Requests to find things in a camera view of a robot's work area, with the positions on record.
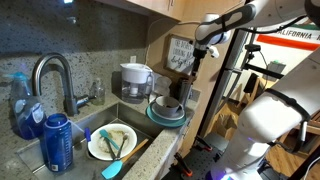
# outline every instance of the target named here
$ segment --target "stack of plates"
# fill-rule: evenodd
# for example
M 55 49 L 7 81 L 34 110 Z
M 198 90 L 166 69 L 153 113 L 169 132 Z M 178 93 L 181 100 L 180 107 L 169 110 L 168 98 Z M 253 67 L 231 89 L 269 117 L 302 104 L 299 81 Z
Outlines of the stack of plates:
M 183 109 L 179 109 L 172 116 L 166 117 L 156 112 L 153 107 L 154 104 L 154 102 L 150 103 L 146 110 L 146 114 L 153 122 L 171 128 L 180 127 L 186 122 L 185 111 Z

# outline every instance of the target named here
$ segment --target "stainless steel sink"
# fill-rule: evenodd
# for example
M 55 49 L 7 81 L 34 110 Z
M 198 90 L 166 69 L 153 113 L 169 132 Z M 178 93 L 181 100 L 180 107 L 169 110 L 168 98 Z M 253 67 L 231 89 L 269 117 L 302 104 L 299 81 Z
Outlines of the stainless steel sink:
M 151 122 L 144 114 L 121 103 L 117 103 L 102 112 L 92 115 L 78 122 L 77 125 L 83 129 L 89 127 L 91 133 L 93 133 L 99 127 L 110 123 L 122 123 L 133 128 L 137 134 L 137 144 L 145 138 L 149 139 L 149 142 L 142 149 L 124 163 L 120 173 L 114 178 L 122 179 L 152 141 L 160 134 L 163 127 Z M 98 160 L 90 155 L 84 135 L 75 127 L 73 127 L 72 131 L 74 143 L 73 164 L 63 173 L 51 172 L 46 167 L 44 163 L 45 158 L 43 157 L 44 153 L 42 153 L 44 151 L 41 150 L 42 140 L 23 148 L 17 153 L 38 179 L 104 179 L 101 172 L 111 162 Z

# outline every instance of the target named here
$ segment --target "sign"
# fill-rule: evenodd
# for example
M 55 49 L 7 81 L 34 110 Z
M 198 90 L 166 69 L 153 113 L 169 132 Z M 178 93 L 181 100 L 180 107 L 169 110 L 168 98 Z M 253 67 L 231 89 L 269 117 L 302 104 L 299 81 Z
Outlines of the sign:
M 272 28 L 261 28 L 259 30 L 265 31 L 270 29 Z M 320 29 L 313 24 L 295 24 L 276 33 L 260 34 L 257 41 L 313 51 L 320 46 Z
M 193 40 L 171 35 L 165 67 L 187 75 L 193 66 Z

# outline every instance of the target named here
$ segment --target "faucet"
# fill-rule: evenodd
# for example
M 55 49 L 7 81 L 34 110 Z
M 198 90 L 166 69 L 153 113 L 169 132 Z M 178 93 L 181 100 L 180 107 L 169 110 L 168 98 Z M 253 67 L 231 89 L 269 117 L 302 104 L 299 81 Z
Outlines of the faucet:
M 66 91 L 65 91 L 65 100 L 64 100 L 65 111 L 68 116 L 77 115 L 79 114 L 78 107 L 83 106 L 85 103 L 89 102 L 89 97 L 83 96 L 81 97 L 81 99 L 77 100 L 77 98 L 74 96 L 70 66 L 66 58 L 63 57 L 61 54 L 49 53 L 41 57 L 37 61 L 32 74 L 33 95 L 35 96 L 41 95 L 41 81 L 40 81 L 41 71 L 51 59 L 58 59 L 61 62 L 64 69 L 64 74 L 66 76 L 67 82 L 66 82 Z

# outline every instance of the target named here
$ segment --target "blue spatula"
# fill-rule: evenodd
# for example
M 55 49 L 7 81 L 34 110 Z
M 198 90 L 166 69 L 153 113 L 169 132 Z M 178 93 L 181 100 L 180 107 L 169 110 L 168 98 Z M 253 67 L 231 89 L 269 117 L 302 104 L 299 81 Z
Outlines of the blue spatula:
M 105 170 L 101 172 L 104 178 L 111 179 L 116 176 L 121 168 L 123 163 L 125 163 L 134 153 L 136 153 L 139 149 L 141 149 L 149 139 L 143 140 L 138 146 L 136 146 L 128 155 L 123 157 L 121 160 L 114 161 L 110 166 L 108 166 Z
M 111 144 L 114 146 L 114 148 L 116 148 L 116 150 L 119 150 L 119 146 L 109 137 L 109 134 L 106 130 L 102 129 L 99 131 L 100 135 L 104 138 L 107 138 Z

